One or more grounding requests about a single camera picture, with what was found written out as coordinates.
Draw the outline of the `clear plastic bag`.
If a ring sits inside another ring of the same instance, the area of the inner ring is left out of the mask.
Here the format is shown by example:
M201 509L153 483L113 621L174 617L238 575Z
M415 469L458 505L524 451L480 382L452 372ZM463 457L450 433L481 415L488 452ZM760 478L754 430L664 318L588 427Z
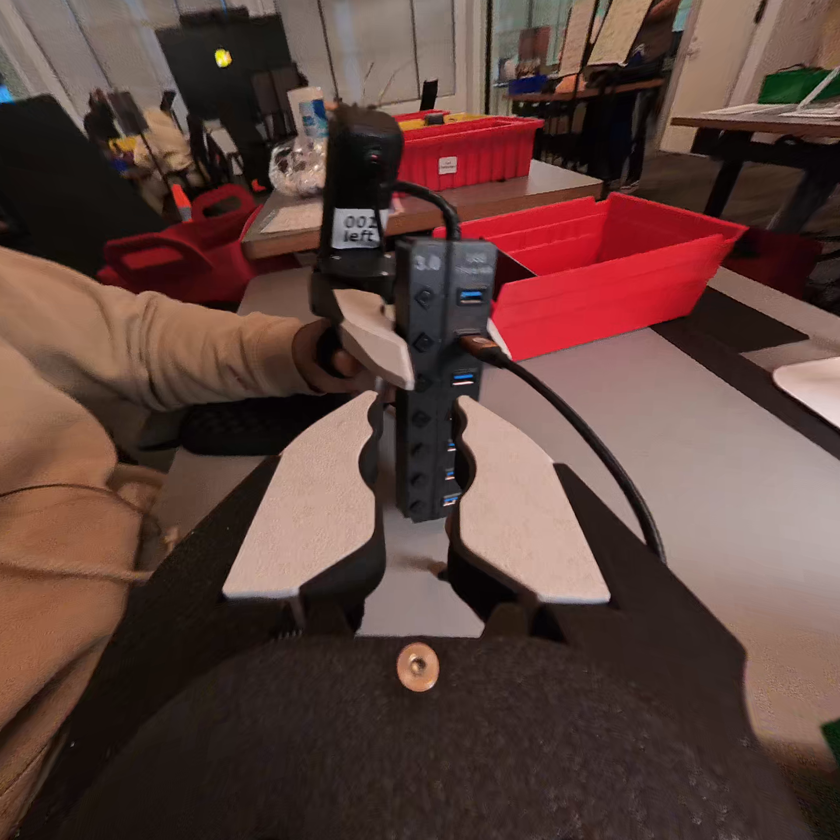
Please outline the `clear plastic bag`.
M284 196L319 196L326 180L326 163L326 139L307 136L287 139L271 150L269 181L274 190Z

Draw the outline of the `red crate on far table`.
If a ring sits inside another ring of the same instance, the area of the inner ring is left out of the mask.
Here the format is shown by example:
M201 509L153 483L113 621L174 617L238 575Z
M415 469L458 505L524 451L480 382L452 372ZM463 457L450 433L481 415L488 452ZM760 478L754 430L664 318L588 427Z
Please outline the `red crate on far table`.
M409 129L397 178L440 193L527 177L542 127L541 119L482 117Z

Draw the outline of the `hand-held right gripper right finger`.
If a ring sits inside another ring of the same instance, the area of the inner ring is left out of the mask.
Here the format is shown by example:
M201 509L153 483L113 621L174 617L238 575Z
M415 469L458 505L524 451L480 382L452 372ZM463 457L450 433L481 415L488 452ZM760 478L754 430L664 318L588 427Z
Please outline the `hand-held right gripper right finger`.
M469 396L454 405L465 487L450 547L469 565L537 604L606 604L611 593L552 458Z

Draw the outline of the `red tote bag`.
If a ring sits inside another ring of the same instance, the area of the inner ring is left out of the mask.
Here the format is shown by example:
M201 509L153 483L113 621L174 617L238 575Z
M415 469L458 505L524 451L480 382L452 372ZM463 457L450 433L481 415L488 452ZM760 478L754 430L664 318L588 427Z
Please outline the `red tote bag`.
M259 270L242 239L259 212L251 193L225 184L189 201L177 194L182 216L159 233L109 241L97 279L132 293L155 291L199 305L237 305Z

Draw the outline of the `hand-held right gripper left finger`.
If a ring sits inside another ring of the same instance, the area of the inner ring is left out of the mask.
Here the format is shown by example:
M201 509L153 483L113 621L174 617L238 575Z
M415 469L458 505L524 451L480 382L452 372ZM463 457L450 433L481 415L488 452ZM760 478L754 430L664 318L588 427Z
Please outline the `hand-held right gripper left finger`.
M383 403L363 392L282 453L224 582L229 601L362 610L385 572L375 495Z

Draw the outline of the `red plastic bin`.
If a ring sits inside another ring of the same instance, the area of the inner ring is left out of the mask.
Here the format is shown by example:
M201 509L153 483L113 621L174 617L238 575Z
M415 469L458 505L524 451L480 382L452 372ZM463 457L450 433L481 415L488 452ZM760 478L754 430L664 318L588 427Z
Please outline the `red plastic bin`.
M491 319L515 361L689 315L744 225L614 193L462 223L536 276L502 284Z

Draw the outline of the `black office chair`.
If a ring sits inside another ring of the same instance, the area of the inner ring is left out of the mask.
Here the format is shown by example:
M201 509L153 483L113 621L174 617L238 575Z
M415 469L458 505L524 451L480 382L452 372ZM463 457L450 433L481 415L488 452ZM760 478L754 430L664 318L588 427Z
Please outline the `black office chair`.
M108 242L165 229L51 96L2 104L1 187L36 250L90 277Z

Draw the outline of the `person's left hand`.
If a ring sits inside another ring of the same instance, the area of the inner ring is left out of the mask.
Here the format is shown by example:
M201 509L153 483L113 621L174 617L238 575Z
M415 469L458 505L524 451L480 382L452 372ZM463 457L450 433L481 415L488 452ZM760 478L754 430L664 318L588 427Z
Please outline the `person's left hand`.
M292 358L313 392L357 395L375 388L375 376L341 346L328 319L311 321L297 331Z

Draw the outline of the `long wooden table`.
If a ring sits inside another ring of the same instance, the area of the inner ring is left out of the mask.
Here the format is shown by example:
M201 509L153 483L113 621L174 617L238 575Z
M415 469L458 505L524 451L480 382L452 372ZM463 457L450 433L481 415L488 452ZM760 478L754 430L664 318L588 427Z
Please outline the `long wooden table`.
M525 177L442 192L462 222L601 195L601 180L537 160L531 161ZM245 256L260 260L317 249L320 208L318 198L271 194L244 232ZM412 196L397 196L385 232L396 237L432 230L442 223L442 214L434 206Z

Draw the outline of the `small green basket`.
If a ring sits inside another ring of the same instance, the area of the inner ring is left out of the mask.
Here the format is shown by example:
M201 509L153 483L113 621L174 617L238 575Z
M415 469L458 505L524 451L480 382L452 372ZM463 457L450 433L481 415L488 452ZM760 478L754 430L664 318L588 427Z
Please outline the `small green basket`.
M825 69L792 66L765 76L759 104L794 104L809 106L814 102L839 97L839 66Z

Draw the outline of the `black monitor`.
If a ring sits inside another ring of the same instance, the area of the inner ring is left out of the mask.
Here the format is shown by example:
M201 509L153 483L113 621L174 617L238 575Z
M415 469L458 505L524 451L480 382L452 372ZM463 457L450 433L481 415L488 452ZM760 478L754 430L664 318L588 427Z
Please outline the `black monitor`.
M296 132L288 93L301 85L281 16L229 7L182 14L154 34L187 115L219 123L247 186L269 191L271 152Z

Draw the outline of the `wipes canister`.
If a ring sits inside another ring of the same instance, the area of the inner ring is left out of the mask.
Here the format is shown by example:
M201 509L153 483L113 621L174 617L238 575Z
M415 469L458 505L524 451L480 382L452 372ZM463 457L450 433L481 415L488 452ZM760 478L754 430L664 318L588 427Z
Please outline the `wipes canister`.
M310 140L320 141L329 136L329 119L320 87L306 87L296 91L300 133Z

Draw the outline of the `paper sheet board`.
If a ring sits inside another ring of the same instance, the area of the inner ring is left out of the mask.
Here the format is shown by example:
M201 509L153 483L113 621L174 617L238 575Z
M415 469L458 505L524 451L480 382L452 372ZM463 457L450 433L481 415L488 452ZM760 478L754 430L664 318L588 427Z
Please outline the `paper sheet board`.
M581 71L598 4L598 1L573 1L571 3L560 52L561 77L576 76Z
M587 69L623 67L643 27L652 1L612 1L602 21Z

